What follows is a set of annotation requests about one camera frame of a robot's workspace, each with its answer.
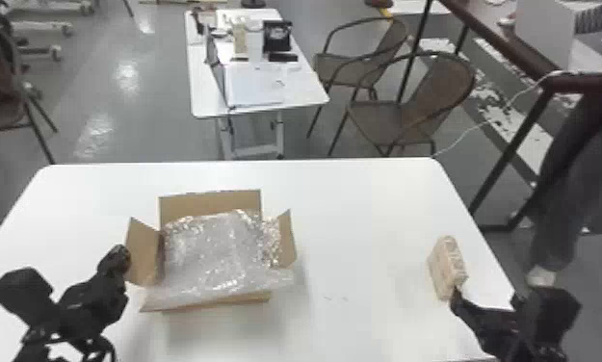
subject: bubble wrap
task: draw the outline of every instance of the bubble wrap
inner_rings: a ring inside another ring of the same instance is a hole
[[[278,220],[233,210],[169,222],[162,281],[148,289],[142,310],[170,309],[294,283],[278,266]]]

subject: box flap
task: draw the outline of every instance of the box flap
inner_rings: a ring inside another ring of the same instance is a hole
[[[255,210],[262,214],[259,190],[162,196],[159,197],[159,208],[162,229],[168,222],[187,216],[213,215],[235,209]]]
[[[296,245],[292,232],[292,213],[290,210],[278,217],[280,226],[280,257],[278,261],[282,268],[287,268],[296,260]]]
[[[125,279],[136,285],[153,285],[159,274],[159,232],[131,218],[125,246],[130,250],[132,265]]]
[[[254,303],[263,303],[268,301],[272,297],[272,292],[263,291],[263,292],[253,292],[247,293],[238,296],[229,296],[229,297],[221,297],[219,299],[215,299],[212,301],[205,301],[199,304],[190,304],[184,305],[181,307],[175,308],[167,308],[167,309],[141,309],[140,312],[167,312],[167,313],[176,313],[176,312],[188,312],[197,309],[203,308],[213,308],[220,305],[242,305],[242,304],[254,304]]]

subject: white table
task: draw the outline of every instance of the white table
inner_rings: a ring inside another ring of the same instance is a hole
[[[89,278],[122,243],[130,216],[158,225],[157,196],[260,189],[264,212],[291,208],[298,284],[264,304],[142,314],[144,291],[105,335],[123,362],[432,362],[484,357],[436,299],[425,263],[458,239],[464,295],[507,308],[512,286],[444,170],[431,159],[52,166],[39,171],[0,228],[0,276],[33,266],[53,298]],[[23,323],[0,307],[0,362]],[[66,355],[78,360],[77,353]]]
[[[280,13],[275,9],[235,9],[235,10],[217,10],[218,27],[224,28],[223,16],[229,18],[246,15],[250,18],[262,20],[279,20]],[[222,151],[225,159],[235,159],[238,157],[251,156],[263,153],[284,154],[284,128],[281,111],[285,109],[309,107],[325,104],[329,101],[318,76],[311,65],[302,54],[299,45],[294,36],[292,38],[292,52],[299,56],[297,63],[290,63],[283,66],[284,84],[283,102],[278,104],[254,107],[238,107],[229,113],[224,102],[222,94],[213,78],[210,67],[204,63],[206,59],[206,46],[204,43],[195,43],[196,26],[191,16],[191,12],[184,13],[186,24],[186,49],[188,55],[188,70],[191,86],[191,112],[197,119],[212,118],[218,122],[220,127],[220,138],[222,141]],[[232,44],[218,42],[219,47]],[[275,121],[272,126],[275,129],[276,143],[259,145],[242,149],[234,148],[233,137],[235,132],[230,123],[229,116],[246,115],[255,113],[275,113]]]

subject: brown chair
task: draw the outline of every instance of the brown chair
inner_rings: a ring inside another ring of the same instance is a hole
[[[38,137],[39,145],[49,164],[55,164],[29,105],[33,105],[38,110],[54,132],[58,132],[58,129],[39,105],[35,93],[31,92],[32,87],[22,80],[21,74],[17,47],[11,38],[0,31],[0,94],[6,95],[0,98],[0,132],[31,127]]]
[[[356,100],[359,90],[368,84],[366,77],[376,77],[377,70],[414,57],[434,59],[407,102]],[[383,157],[390,156],[396,146],[404,148],[419,143],[428,143],[431,155],[434,154],[436,146],[432,135],[451,110],[467,98],[474,87],[474,75],[469,62],[444,52],[415,52],[380,65],[359,79],[327,155],[331,156],[334,151],[348,118]]]
[[[327,52],[329,43],[337,32],[375,21],[388,22],[390,25],[374,52],[358,57],[346,57]],[[377,99],[375,84],[385,71],[385,68],[381,68],[380,65],[386,64],[395,57],[407,37],[408,26],[397,17],[368,17],[341,25],[327,35],[323,52],[314,56],[314,70],[319,76],[321,83],[323,83],[323,87],[329,92],[332,86],[357,87],[362,75],[369,74],[371,70],[376,69],[374,74],[370,74],[370,77],[367,77],[365,82],[361,83],[360,86],[368,90],[368,96],[371,99]],[[323,106],[316,110],[314,119],[312,119],[312,123],[307,130],[308,138],[312,135],[321,110],[323,110]]]

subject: white cable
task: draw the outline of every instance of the white cable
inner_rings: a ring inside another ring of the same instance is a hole
[[[515,94],[510,99],[510,101],[508,101],[508,103],[506,103],[505,106],[501,109],[501,112],[504,112],[507,108],[511,107],[511,104],[514,103],[514,101],[516,100],[516,98],[518,98],[519,96],[527,93],[528,91],[531,91],[534,88],[538,87],[538,85],[541,84],[541,82],[543,82],[544,80],[548,79],[549,77],[556,76],[556,75],[562,75],[562,74],[565,74],[565,73],[575,74],[573,72],[567,72],[567,71],[564,71],[564,70],[554,70],[554,71],[549,72],[548,74],[542,76],[539,80],[537,80],[536,82],[534,82],[532,85],[530,85],[525,90],[522,90],[522,91],[518,92],[517,94]],[[471,128],[467,128],[466,130],[464,130],[462,132],[462,134],[458,137],[457,140],[455,140],[453,143],[451,143],[448,147],[446,147],[444,149],[441,149],[441,150],[433,153],[431,155],[431,157],[435,158],[435,157],[437,157],[437,156],[439,156],[439,155],[441,155],[441,154],[443,154],[443,153],[451,150],[452,148],[454,148],[455,146],[457,146],[458,143],[460,143],[460,141],[462,141],[467,136],[467,134],[469,132],[477,130],[477,129],[479,129],[479,128],[483,127],[484,125],[489,124],[491,122],[500,122],[500,120],[486,120],[484,122],[478,123],[477,125],[475,125],[475,126],[473,126]]]

